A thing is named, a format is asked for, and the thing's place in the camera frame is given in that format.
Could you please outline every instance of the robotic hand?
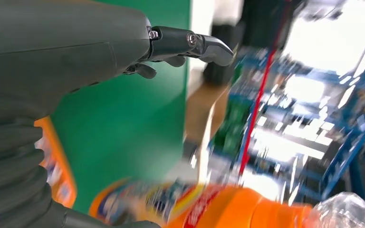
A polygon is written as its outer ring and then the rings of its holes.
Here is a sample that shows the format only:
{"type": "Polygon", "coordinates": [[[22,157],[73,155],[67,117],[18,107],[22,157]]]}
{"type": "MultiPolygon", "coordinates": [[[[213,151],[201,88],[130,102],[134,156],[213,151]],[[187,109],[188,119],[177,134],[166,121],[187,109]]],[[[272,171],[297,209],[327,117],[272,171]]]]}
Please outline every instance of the robotic hand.
{"type": "Polygon", "coordinates": [[[185,57],[228,65],[233,53],[216,38],[152,27],[132,9],[83,0],[0,0],[0,228],[106,227],[52,201],[39,166],[44,154],[34,147],[42,137],[34,121],[51,114],[66,93],[120,74],[152,78],[155,70],[145,62],[178,67],[185,57]]]}

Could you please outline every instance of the screw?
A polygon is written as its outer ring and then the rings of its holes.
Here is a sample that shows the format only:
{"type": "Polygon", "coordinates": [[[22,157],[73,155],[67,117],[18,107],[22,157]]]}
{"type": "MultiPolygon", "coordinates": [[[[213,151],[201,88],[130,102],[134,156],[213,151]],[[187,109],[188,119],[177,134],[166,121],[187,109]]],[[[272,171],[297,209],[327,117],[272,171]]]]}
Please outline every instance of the screw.
{"type": "Polygon", "coordinates": [[[187,35],[187,41],[188,43],[190,43],[191,45],[196,44],[196,36],[194,34],[188,34],[187,35]]]}
{"type": "Polygon", "coordinates": [[[157,31],[149,31],[149,38],[157,39],[157,38],[159,38],[159,33],[157,31]]]}

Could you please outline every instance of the plastic bottle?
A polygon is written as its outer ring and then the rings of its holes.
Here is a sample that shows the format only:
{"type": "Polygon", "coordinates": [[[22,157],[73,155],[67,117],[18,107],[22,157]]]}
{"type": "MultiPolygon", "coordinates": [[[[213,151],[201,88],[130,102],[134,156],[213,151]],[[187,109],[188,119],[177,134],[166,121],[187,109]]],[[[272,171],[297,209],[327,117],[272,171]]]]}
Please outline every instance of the plastic bottle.
{"type": "Polygon", "coordinates": [[[149,220],[163,228],[302,228],[311,210],[237,186],[122,180],[101,192],[89,213],[109,225],[149,220]]]}

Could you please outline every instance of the green wall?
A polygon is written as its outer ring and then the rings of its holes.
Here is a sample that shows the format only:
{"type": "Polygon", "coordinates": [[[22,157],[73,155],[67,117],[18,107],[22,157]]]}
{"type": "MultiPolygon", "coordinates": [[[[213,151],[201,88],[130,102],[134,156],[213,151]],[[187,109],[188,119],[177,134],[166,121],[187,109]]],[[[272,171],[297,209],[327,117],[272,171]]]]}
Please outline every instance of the green wall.
{"type": "MultiPolygon", "coordinates": [[[[139,9],[153,26],[189,28],[189,0],[103,2],[139,9]]],[[[154,79],[119,76],[83,88],[52,115],[76,179],[76,210],[87,212],[94,196],[120,178],[161,179],[180,160],[187,65],[153,67],[154,79]]]]}

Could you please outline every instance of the red pole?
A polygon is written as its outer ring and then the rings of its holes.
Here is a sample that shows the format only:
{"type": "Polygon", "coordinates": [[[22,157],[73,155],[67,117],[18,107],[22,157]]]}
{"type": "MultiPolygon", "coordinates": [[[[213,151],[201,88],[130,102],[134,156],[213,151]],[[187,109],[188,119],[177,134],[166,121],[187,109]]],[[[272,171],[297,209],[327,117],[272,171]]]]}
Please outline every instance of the red pole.
{"type": "Polygon", "coordinates": [[[248,147],[250,145],[251,134],[252,134],[252,131],[254,130],[255,120],[257,119],[257,113],[258,113],[258,109],[259,109],[259,104],[261,103],[261,98],[264,95],[265,84],[267,83],[269,70],[272,65],[272,60],[273,60],[273,56],[275,55],[275,53],[276,53],[276,49],[272,50],[267,59],[267,65],[266,65],[266,69],[264,72],[264,77],[262,78],[258,96],[257,96],[257,99],[255,100],[254,110],[252,112],[252,117],[251,117],[249,131],[248,131],[248,135],[247,135],[247,139],[246,139],[246,144],[244,146],[243,158],[241,160],[239,176],[241,176],[243,174],[244,168],[245,168],[248,160],[250,159],[250,155],[248,154],[248,147]]]}
{"type": "Polygon", "coordinates": [[[261,82],[261,86],[259,88],[258,96],[257,96],[257,99],[255,100],[254,110],[252,111],[251,122],[250,122],[250,126],[249,126],[248,135],[247,135],[247,138],[246,138],[246,143],[245,143],[244,151],[243,151],[243,157],[242,157],[242,160],[241,160],[241,165],[240,165],[240,170],[239,170],[239,177],[241,177],[243,175],[244,168],[246,167],[247,162],[250,159],[250,155],[248,154],[248,147],[250,146],[251,134],[252,134],[252,131],[254,130],[255,120],[257,119],[259,104],[261,102],[262,96],[264,95],[264,88],[265,88],[265,84],[267,83],[269,70],[270,70],[270,67],[272,65],[272,60],[273,60],[273,57],[274,57],[274,55],[277,51],[275,49],[275,47],[278,45],[279,36],[280,36],[281,31],[282,31],[283,24],[285,23],[285,20],[287,18],[287,14],[288,14],[288,10],[289,10],[289,4],[290,4],[291,0],[286,0],[286,2],[287,3],[286,3],[286,7],[285,7],[285,12],[283,14],[283,20],[279,24],[278,32],[277,32],[277,35],[275,37],[275,40],[274,40],[273,46],[272,46],[273,50],[271,50],[271,52],[268,55],[267,65],[266,65],[265,72],[264,72],[264,77],[262,78],[262,82],[261,82]]]}

